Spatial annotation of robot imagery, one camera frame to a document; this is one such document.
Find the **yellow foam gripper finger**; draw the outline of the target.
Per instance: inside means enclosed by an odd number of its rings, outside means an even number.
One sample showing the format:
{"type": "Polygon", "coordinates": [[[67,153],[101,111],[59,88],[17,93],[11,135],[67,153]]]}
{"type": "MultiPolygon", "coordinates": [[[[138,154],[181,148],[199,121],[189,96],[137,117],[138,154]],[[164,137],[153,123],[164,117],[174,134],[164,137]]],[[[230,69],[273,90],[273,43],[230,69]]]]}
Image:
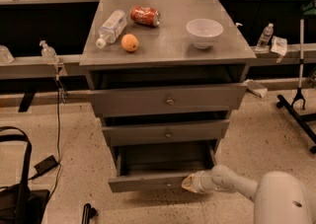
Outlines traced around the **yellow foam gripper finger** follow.
{"type": "Polygon", "coordinates": [[[188,177],[186,177],[183,181],[182,181],[182,188],[193,192],[193,193],[197,193],[197,185],[196,185],[196,181],[195,181],[195,176],[194,175],[189,175],[188,177]]]}

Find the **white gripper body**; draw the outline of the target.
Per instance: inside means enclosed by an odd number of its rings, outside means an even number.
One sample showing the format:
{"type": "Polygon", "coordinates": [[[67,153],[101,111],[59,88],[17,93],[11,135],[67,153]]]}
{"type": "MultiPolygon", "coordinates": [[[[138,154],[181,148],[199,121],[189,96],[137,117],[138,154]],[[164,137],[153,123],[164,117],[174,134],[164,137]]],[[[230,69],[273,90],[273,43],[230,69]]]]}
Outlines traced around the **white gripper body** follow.
{"type": "Polygon", "coordinates": [[[193,174],[192,187],[197,193],[211,192],[215,188],[210,172],[199,171],[193,174]]]}

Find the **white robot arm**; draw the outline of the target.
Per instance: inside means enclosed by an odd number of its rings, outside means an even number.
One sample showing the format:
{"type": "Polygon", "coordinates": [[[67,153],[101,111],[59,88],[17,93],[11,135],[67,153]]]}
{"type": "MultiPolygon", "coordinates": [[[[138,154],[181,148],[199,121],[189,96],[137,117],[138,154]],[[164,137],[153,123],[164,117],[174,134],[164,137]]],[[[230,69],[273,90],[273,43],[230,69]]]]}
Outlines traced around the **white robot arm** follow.
{"type": "Polygon", "coordinates": [[[239,192],[254,203],[254,224],[316,224],[316,194],[285,172],[268,172],[258,181],[216,165],[182,181],[194,193],[239,192]]]}

